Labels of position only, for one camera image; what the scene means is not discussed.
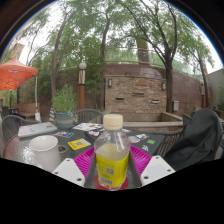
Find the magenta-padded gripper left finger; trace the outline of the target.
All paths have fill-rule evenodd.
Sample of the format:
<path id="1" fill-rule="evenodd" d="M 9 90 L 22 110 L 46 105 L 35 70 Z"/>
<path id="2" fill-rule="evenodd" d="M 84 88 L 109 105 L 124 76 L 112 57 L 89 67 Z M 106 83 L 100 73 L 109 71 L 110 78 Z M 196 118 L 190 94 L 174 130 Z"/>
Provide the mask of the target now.
<path id="1" fill-rule="evenodd" d="M 95 167 L 94 148 L 90 148 L 74 159 L 65 158 L 53 174 L 78 186 L 93 188 Z"/>

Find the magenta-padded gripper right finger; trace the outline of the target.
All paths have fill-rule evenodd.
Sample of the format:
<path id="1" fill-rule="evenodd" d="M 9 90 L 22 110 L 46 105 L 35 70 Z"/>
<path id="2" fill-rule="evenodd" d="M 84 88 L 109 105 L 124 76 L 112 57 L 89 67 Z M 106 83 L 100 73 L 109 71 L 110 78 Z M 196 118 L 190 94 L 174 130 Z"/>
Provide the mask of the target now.
<path id="1" fill-rule="evenodd" d="M 151 156 L 135 146 L 130 150 L 130 169 L 135 187 L 143 187 L 175 173 L 161 156 Z"/>

